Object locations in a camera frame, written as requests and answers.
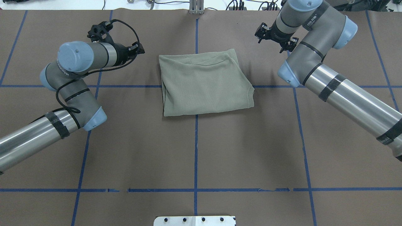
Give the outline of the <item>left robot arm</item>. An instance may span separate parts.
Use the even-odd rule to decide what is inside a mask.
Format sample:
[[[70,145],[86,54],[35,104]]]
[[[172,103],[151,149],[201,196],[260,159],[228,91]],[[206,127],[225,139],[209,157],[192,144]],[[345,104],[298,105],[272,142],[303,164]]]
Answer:
[[[73,132],[91,131],[107,120],[83,79],[124,68],[145,53],[136,32],[136,42],[131,46],[114,42],[109,32],[116,22],[128,25],[119,19],[102,21],[89,30],[90,42],[77,40],[59,47],[57,59],[41,71],[39,78],[43,86],[55,92],[60,108],[1,138],[1,174]]]

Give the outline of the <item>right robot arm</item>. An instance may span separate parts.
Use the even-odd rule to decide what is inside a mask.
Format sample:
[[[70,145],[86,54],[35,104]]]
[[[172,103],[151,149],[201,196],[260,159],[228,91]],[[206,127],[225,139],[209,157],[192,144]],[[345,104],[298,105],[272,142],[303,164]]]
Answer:
[[[329,54],[343,49],[357,32],[358,25],[326,0],[286,0],[272,24],[261,23],[254,35],[289,53],[277,71],[283,81],[310,90],[401,161],[401,112],[326,62]]]

